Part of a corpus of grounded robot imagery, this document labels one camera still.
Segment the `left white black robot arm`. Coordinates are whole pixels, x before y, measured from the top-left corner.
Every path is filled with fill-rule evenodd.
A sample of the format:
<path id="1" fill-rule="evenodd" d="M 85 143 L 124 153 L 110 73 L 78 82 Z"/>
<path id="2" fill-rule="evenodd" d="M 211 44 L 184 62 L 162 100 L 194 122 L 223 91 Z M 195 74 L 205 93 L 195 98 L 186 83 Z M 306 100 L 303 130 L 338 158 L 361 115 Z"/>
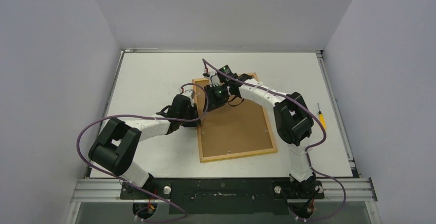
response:
<path id="1" fill-rule="evenodd" d="M 150 120 L 109 119 L 90 148 L 88 157 L 113 175 L 132 183 L 138 197 L 150 197 L 153 176 L 133 161 L 138 144 L 149 138 L 171 134 L 180 126 L 199 126 L 201 122 L 194 95 L 193 90 L 176 95 L 171 105 Z"/>

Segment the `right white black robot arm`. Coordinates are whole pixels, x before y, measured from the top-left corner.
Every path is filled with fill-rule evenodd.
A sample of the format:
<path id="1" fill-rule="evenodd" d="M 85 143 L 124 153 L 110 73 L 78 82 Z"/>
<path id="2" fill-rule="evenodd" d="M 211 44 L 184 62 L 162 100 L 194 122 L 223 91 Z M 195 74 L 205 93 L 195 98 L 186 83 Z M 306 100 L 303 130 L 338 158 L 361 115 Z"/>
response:
<path id="1" fill-rule="evenodd" d="M 203 76 L 209 81 L 205 86 L 208 98 L 205 111 L 224 106 L 234 96 L 273 112 L 277 133 L 282 141 L 289 144 L 292 152 L 290 175 L 294 181 L 290 184 L 290 190 L 298 198 L 305 197 L 311 191 L 308 180 L 314 177 L 314 172 L 304 154 L 302 140 L 310 137 L 314 120 L 305 112 L 307 106 L 303 97 L 298 92 L 277 92 L 248 74 L 233 73 L 228 66 L 218 71 L 205 68 Z"/>

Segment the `yellow wooden photo frame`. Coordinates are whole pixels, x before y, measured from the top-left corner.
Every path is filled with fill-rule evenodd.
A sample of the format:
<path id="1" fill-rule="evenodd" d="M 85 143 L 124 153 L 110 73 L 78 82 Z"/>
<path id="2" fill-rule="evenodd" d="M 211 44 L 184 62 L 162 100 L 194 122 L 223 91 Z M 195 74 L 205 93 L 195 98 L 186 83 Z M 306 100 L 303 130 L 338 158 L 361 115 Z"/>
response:
<path id="1" fill-rule="evenodd" d="M 266 108 L 231 101 L 207 113 L 197 127 L 201 163 L 272 154 L 278 151 Z"/>

